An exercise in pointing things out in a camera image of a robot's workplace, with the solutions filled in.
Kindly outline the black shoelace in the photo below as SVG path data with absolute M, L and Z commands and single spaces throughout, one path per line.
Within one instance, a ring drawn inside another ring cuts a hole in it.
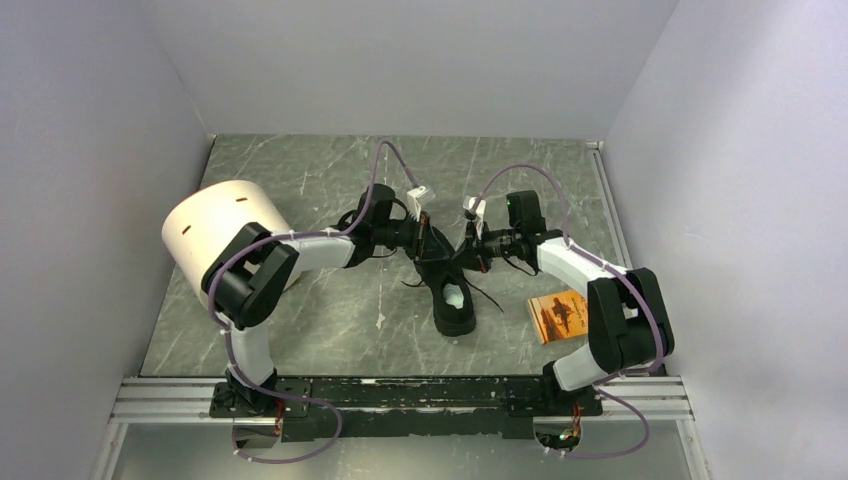
M 426 285 L 425 285 L 425 282 L 424 282 L 424 280 L 423 280 L 423 279 L 419 279 L 419 281 L 418 281 L 417 283 L 415 283 L 415 284 L 408 283 L 408 282 L 406 282 L 406 281 L 401 281 L 400 283 L 402 283 L 403 285 L 405 285 L 405 286 L 407 286 L 407 287 L 410 287 L 410 288 L 418 288 L 418 287 L 421 287 L 421 286 L 426 286 Z M 496 307 L 496 308 L 497 308 L 497 309 L 498 309 L 501 313 L 505 313 L 505 311 L 504 311 L 504 309 L 501 307 L 501 305 L 500 305 L 500 304 L 499 304 L 499 303 L 498 303 L 498 302 L 497 302 L 497 301 L 496 301 L 493 297 L 491 297 L 490 295 L 488 295 L 488 294 L 487 294 L 484 290 L 482 290 L 482 289 L 481 289 L 481 288 L 479 288 L 478 286 L 474 285 L 474 284 L 473 284 L 470 280 L 467 280 L 467 279 L 466 279 L 466 283 L 467 283 L 467 285 L 468 285 L 468 287 L 469 287 L 470 289 L 473 289 L 473 290 L 477 291 L 479 294 L 483 295 L 486 299 L 488 299 L 491 303 L 493 303 L 493 304 L 495 305 L 495 307 Z

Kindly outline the black shoe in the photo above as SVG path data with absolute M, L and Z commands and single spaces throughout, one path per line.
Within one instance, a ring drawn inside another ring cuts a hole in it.
M 437 331 L 446 337 L 471 333 L 476 317 L 470 288 L 460 267 L 450 262 L 413 262 L 416 272 L 431 292 Z

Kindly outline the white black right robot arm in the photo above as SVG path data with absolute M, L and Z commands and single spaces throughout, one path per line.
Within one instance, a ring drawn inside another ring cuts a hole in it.
M 495 259 L 516 258 L 559 279 L 587 302 L 587 342 L 547 365 L 552 379 L 539 389 L 542 406 L 565 413 L 576 403 L 578 389 L 661 365 L 674 351 L 675 339 L 655 273 L 610 264 L 561 230 L 548 228 L 533 190 L 508 194 L 506 204 L 508 227 L 491 230 L 483 219 L 484 201 L 465 199 L 465 240 L 456 261 L 485 273 Z

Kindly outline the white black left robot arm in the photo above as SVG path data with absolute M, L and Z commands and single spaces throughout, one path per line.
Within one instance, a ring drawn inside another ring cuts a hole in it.
M 406 211 L 403 218 L 392 218 L 393 207 L 402 204 L 391 187 L 374 184 L 327 233 L 273 239 L 260 223 L 247 223 L 204 273 L 200 288 L 226 327 L 227 349 L 235 360 L 227 384 L 249 414 L 264 415 L 279 401 L 263 323 L 297 273 L 352 268 L 372 258 L 378 246 L 402 249 L 431 292 L 437 331 L 457 337 L 474 330 L 468 284 L 451 264 L 453 248 L 425 213 Z

